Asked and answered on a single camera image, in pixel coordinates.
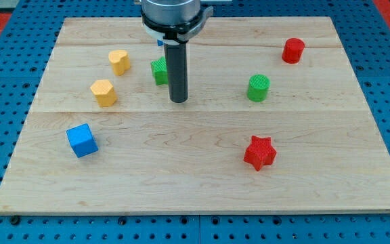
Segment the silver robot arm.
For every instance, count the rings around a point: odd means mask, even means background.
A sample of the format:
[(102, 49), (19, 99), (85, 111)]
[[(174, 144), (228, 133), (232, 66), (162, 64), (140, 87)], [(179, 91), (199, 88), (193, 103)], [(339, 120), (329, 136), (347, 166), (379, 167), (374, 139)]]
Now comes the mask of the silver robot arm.
[(146, 32), (167, 45), (186, 44), (214, 13), (212, 6), (202, 9), (200, 0), (141, 0), (140, 5)]

